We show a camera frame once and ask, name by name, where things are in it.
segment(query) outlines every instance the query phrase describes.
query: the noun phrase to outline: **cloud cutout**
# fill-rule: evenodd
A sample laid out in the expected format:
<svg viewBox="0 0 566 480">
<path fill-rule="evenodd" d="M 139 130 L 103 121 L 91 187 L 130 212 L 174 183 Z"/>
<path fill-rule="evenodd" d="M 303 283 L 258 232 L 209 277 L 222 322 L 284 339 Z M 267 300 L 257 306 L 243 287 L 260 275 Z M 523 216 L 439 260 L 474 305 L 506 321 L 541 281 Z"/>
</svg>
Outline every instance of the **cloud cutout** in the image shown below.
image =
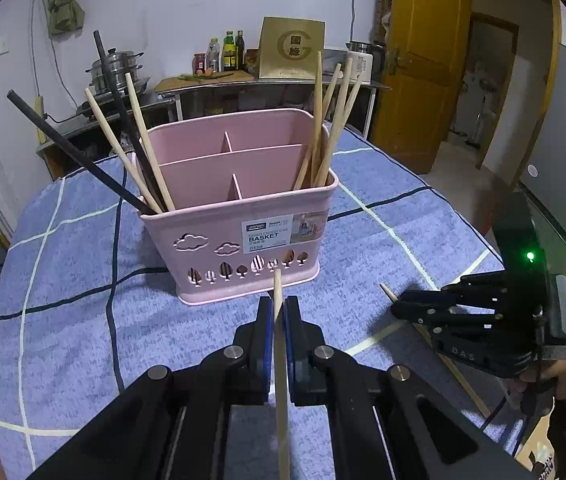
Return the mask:
<svg viewBox="0 0 566 480">
<path fill-rule="evenodd" d="M 207 245 L 207 238 L 204 236 L 185 233 L 181 238 L 174 242 L 177 251 L 196 251 Z"/>
<path fill-rule="evenodd" d="M 214 252 L 219 256 L 229 256 L 230 254 L 237 253 L 240 248 L 241 246 L 239 244 L 225 242 L 214 249 Z"/>
</svg>

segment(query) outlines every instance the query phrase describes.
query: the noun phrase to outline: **open door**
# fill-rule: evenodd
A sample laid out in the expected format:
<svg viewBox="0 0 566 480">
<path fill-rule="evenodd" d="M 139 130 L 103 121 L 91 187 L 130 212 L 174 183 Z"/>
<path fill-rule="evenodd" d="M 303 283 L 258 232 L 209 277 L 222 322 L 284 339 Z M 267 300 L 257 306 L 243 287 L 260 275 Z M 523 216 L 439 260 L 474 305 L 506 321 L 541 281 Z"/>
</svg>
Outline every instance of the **open door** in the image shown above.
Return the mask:
<svg viewBox="0 0 566 480">
<path fill-rule="evenodd" d="M 454 113 L 472 0 L 393 0 L 389 62 L 372 142 L 428 173 Z"/>
</svg>

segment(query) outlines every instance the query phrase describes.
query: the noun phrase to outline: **wall switch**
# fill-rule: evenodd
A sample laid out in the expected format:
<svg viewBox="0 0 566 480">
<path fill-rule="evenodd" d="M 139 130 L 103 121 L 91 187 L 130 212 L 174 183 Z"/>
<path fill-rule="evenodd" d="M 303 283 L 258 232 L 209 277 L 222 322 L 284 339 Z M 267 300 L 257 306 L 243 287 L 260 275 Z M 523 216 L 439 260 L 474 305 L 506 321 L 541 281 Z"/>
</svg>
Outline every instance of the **wall switch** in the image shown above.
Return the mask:
<svg viewBox="0 0 566 480">
<path fill-rule="evenodd" d="M 7 54 L 10 50 L 7 48 L 7 40 L 0 36 L 0 56 Z"/>
</svg>

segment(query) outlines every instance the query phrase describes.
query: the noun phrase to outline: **black chopstick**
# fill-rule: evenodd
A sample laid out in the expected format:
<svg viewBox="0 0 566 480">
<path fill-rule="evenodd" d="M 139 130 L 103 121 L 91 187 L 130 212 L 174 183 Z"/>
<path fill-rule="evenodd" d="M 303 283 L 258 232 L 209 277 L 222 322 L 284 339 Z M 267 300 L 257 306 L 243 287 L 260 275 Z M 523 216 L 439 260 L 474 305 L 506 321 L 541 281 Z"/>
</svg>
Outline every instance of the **black chopstick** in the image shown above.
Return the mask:
<svg viewBox="0 0 566 480">
<path fill-rule="evenodd" d="M 121 184 L 115 181 L 111 176 L 109 176 L 105 171 L 103 171 L 96 163 L 85 155 L 81 150 L 74 146 L 69 140 L 65 139 L 60 133 L 58 133 L 50 124 L 45 122 L 45 120 L 37 114 L 23 99 L 13 90 L 7 92 L 7 99 L 12 101 L 16 108 L 18 108 L 26 118 L 28 118 L 34 125 L 43 131 L 43 133 L 52 139 L 56 145 L 61 148 L 67 155 L 71 156 L 78 164 L 84 167 L 87 171 L 92 173 L 96 178 L 98 178 L 103 184 L 105 184 L 114 193 L 119 195 L 123 200 L 127 201 L 134 207 L 136 207 L 139 212 L 144 215 L 154 215 L 156 214 L 150 206 L 145 202 L 136 197 L 132 192 L 125 189 Z"/>
<path fill-rule="evenodd" d="M 105 76 L 105 81 L 108 84 L 109 90 L 112 92 L 112 98 L 114 99 L 114 104 L 116 105 L 116 110 L 118 110 L 119 117 L 123 126 L 123 130 L 129 134 L 129 138 L 132 141 L 132 146 L 136 152 L 136 158 L 141 166 L 141 171 L 145 176 L 145 183 L 147 184 L 147 189 L 152 193 L 154 200 L 158 203 L 163 211 L 167 211 L 167 206 L 163 201 L 163 196 L 158 192 L 159 186 L 156 182 L 156 177 L 154 176 L 154 171 L 150 165 L 150 161 L 147 159 L 145 150 L 141 145 L 140 135 L 136 129 L 136 125 L 132 122 L 127 115 L 127 109 L 118 93 L 118 88 L 116 88 L 116 82 L 114 81 L 114 75 L 109 69 L 109 64 L 107 63 L 107 56 L 105 55 L 105 49 L 103 48 L 103 42 L 100 40 L 100 32 L 98 30 L 94 31 L 94 41 L 96 42 L 96 49 L 98 50 L 98 57 L 100 58 L 100 67 Z"/>
</svg>

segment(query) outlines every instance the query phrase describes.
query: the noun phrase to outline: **wooden cutting board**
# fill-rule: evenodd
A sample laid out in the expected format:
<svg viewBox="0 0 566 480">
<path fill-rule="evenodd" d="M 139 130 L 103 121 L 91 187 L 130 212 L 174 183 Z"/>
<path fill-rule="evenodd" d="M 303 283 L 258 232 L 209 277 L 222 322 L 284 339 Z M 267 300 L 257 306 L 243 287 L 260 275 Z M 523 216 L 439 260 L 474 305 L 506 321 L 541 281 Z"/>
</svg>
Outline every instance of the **wooden cutting board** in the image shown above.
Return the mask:
<svg viewBox="0 0 566 480">
<path fill-rule="evenodd" d="M 169 92 L 172 90 L 183 90 L 186 88 L 195 88 L 202 85 L 210 84 L 220 84 L 220 83 L 239 83 L 239 82 L 249 82 L 254 81 L 254 77 L 244 72 L 243 70 L 237 70 L 235 72 L 230 72 L 227 77 L 220 77 L 217 79 L 208 79 L 202 81 L 187 81 L 185 79 L 179 79 L 175 77 L 167 77 L 162 79 L 158 85 L 154 88 L 154 91 L 159 94 L 161 92 Z"/>
</svg>

